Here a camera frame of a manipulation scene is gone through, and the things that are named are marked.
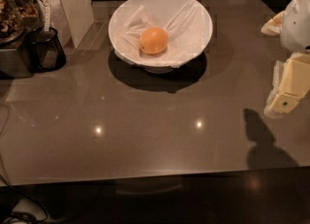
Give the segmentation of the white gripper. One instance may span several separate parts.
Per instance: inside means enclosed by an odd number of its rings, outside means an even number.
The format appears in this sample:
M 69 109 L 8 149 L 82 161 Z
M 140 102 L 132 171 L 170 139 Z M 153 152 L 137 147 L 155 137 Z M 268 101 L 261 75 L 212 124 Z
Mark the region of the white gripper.
M 281 45 L 293 52 L 273 69 L 273 89 L 266 100 L 264 115 L 278 119 L 291 113 L 310 91 L 310 0 L 292 0 L 265 23 L 265 35 L 280 34 Z

